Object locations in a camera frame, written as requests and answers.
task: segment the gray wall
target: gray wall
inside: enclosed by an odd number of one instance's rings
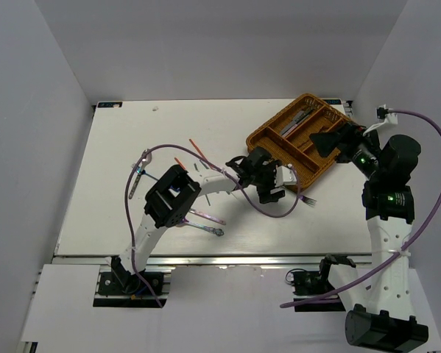
[[[441,1],[411,0],[405,6],[359,91],[356,114],[370,123],[374,107],[383,103],[424,113],[441,126]],[[398,132],[416,138],[423,149],[410,182],[419,226],[441,188],[441,140],[427,123],[405,115],[389,133]],[[441,334],[441,208],[413,246],[411,260]]]
[[[353,98],[406,0],[36,0],[89,100]]]
[[[15,351],[90,124],[34,1],[0,0],[0,353]]]

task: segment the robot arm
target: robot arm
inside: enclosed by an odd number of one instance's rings
[[[282,166],[280,161],[272,160],[271,154],[261,147],[247,157],[233,158],[226,165],[239,175],[238,179],[227,178],[214,170],[187,172],[179,165],[173,165],[148,191],[144,214],[135,233],[135,248],[129,244],[119,256],[110,259],[113,275],[125,293],[132,293],[139,285],[132,261],[143,276],[147,260],[161,236],[186,217],[197,197],[219,191],[231,192],[237,185],[243,188],[254,185],[260,203],[265,204],[285,196],[284,190],[275,189],[297,183],[292,170]]]
[[[187,173],[183,171],[180,166],[174,165],[166,172],[166,174],[171,174],[172,172],[178,175],[185,174],[185,178],[188,180],[188,183],[184,188],[188,188],[188,191],[192,191],[194,195],[196,194],[196,198],[219,191],[231,192],[236,188],[236,184],[233,180],[228,179],[223,174],[217,171],[206,170],[202,173],[189,171],[189,173]],[[172,227],[173,225],[181,222],[187,213],[184,213],[187,207],[184,202],[182,203],[182,205],[178,204],[177,206],[170,204],[169,200],[163,197],[162,191],[158,190],[158,187],[158,184],[155,184],[153,186],[153,189],[148,192],[145,213],[143,214],[140,226],[135,233],[135,267],[139,271],[143,271],[145,269],[149,256],[151,255],[153,249],[155,248],[156,244],[158,243],[164,232],[166,232],[169,227]],[[190,208],[194,203],[195,198],[188,198],[188,200],[188,203],[192,201],[192,203],[190,203],[189,205]],[[155,205],[157,203],[161,203],[161,206],[163,206],[164,204],[164,206],[166,207],[166,211],[168,211],[169,213],[174,213],[172,217],[175,223],[173,223],[172,220],[158,221],[157,226],[157,221],[155,220],[159,217],[159,215],[155,212]],[[131,253],[132,245],[130,244],[124,250],[124,252],[120,254],[120,260],[124,268],[127,269],[127,271],[129,271],[131,274],[134,274],[135,272],[132,267]]]
[[[332,133],[310,136],[319,154],[341,151],[338,163],[352,162],[367,178],[362,202],[366,208],[373,267],[400,252],[412,231],[414,201],[406,183],[416,167],[420,144],[409,136],[392,136],[383,149],[377,131],[346,123]],[[349,344],[385,352],[410,352],[428,340],[428,327],[417,324],[409,291],[409,253],[405,252],[364,284],[339,294],[347,311]],[[320,281],[341,288],[358,279],[356,266],[342,257],[326,257]]]

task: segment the wicker tray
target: wicker tray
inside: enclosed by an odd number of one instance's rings
[[[280,135],[281,130],[301,111],[313,108],[308,115],[287,136]],[[330,132],[350,119],[328,105],[322,99],[309,93],[303,94],[278,114],[261,125],[247,138],[248,151],[256,146],[263,147],[284,165],[291,163],[300,177],[302,190],[312,185],[318,177],[333,164],[338,155],[334,151],[327,158],[321,158],[309,135],[315,132]],[[297,187],[290,187],[297,192]]]

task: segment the white tabletop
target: white tabletop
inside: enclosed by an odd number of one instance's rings
[[[119,254],[130,241],[124,214],[124,186],[130,166],[142,151],[162,143],[191,148],[192,138],[206,157],[224,165],[247,153],[246,138],[284,108],[290,99],[208,101],[125,101],[120,108],[98,108],[86,146],[77,184],[60,233],[57,255]],[[174,149],[153,154],[147,171],[161,176],[178,157],[194,170],[193,157]],[[194,208],[225,219],[225,235],[216,237],[191,227],[170,229],[156,255],[324,254],[370,252],[370,237],[361,205],[364,177],[353,165],[333,165],[304,194],[317,200],[310,208],[300,203],[289,216],[267,218],[247,206],[240,194],[199,198]],[[141,220],[144,194],[153,185],[141,178],[130,201],[135,227]],[[257,201],[255,188],[248,188]],[[294,194],[270,212],[285,212]],[[215,226],[189,215],[191,221]]]

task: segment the black bracket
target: black bracket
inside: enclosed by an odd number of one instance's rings
[[[282,165],[280,160],[273,160],[272,155],[262,147],[254,148],[248,157],[238,156],[226,162],[239,176],[239,184],[246,188],[256,186],[260,204],[277,202],[286,195],[286,191],[276,189],[276,169]]]
[[[407,321],[391,318],[386,310],[371,314],[360,304],[347,313],[345,330],[351,346],[391,353],[407,353],[428,341],[428,327],[414,316]]]
[[[186,217],[199,193],[199,183],[180,165],[173,165],[147,192],[145,213],[153,218],[155,227],[173,227]]]

